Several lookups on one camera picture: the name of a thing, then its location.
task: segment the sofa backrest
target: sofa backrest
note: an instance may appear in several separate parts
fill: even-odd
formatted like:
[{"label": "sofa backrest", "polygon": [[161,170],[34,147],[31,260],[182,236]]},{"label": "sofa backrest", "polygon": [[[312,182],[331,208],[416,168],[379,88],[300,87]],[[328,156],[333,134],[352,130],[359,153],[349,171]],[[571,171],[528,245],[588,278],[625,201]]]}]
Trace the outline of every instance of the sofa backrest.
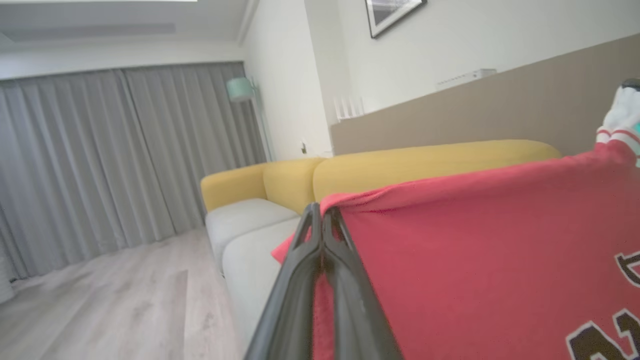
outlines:
[{"label": "sofa backrest", "polygon": [[363,192],[427,177],[560,156],[551,145],[530,140],[457,143],[341,155],[317,165],[313,178],[314,197],[320,202],[333,193]]},{"label": "sofa backrest", "polygon": [[247,199],[266,199],[262,173],[268,164],[258,164],[205,176],[200,181],[207,212]]},{"label": "sofa backrest", "polygon": [[267,200],[302,214],[314,202],[313,176],[324,158],[269,163],[262,174]]}]

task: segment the floor lamp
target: floor lamp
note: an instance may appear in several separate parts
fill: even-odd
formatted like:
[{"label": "floor lamp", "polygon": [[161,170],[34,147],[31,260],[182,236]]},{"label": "floor lamp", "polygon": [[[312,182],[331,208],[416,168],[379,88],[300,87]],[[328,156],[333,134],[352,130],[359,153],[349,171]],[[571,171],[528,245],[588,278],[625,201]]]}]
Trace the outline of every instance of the floor lamp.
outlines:
[{"label": "floor lamp", "polygon": [[234,78],[227,81],[227,94],[231,102],[244,102],[254,101],[255,114],[258,118],[258,124],[260,124],[260,135],[262,137],[262,143],[264,144],[264,150],[267,156],[267,161],[273,161],[274,156],[271,153],[271,141],[269,140],[269,126],[264,120],[262,114],[262,106],[260,103],[260,97],[258,95],[258,89],[247,78]]}]

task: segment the yellow sofa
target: yellow sofa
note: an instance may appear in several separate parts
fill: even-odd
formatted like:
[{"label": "yellow sofa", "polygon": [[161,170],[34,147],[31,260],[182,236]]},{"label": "yellow sofa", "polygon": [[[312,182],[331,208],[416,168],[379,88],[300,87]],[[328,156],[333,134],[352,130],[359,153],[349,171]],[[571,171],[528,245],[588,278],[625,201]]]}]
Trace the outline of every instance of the yellow sofa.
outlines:
[{"label": "yellow sofa", "polygon": [[207,211],[245,199],[266,199],[301,214],[332,193],[363,192],[427,177],[461,174],[558,158],[550,145],[494,140],[279,161],[202,179]]},{"label": "yellow sofa", "polygon": [[557,157],[544,143],[503,140],[279,161],[205,177],[207,232],[243,349],[280,270],[270,252],[294,232],[310,202],[332,193]]}]

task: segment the white wall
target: white wall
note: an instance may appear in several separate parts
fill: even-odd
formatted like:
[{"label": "white wall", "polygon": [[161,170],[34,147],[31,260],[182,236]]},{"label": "white wall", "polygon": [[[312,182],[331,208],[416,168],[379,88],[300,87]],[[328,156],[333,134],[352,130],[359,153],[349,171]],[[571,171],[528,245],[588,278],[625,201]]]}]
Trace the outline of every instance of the white wall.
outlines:
[{"label": "white wall", "polygon": [[86,70],[242,59],[243,52],[235,42],[206,40],[7,47],[0,50],[0,80]]},{"label": "white wall", "polygon": [[351,86],[369,111],[469,71],[502,72],[640,33],[638,0],[429,0],[377,40],[364,0],[339,6]]},{"label": "white wall", "polygon": [[[276,160],[330,152],[304,1],[260,0],[244,49],[244,66],[259,87]],[[302,139],[307,155],[300,151]]]},{"label": "white wall", "polygon": [[338,123],[334,99],[353,95],[339,1],[305,0],[324,113],[329,126]]}]

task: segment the ceiling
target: ceiling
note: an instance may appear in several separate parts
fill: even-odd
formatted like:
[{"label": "ceiling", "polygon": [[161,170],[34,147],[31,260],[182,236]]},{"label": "ceiling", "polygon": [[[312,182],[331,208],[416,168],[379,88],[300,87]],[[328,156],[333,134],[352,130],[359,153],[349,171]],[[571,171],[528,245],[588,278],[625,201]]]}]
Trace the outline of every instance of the ceiling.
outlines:
[{"label": "ceiling", "polygon": [[0,4],[0,47],[137,37],[235,41],[247,2]]}]

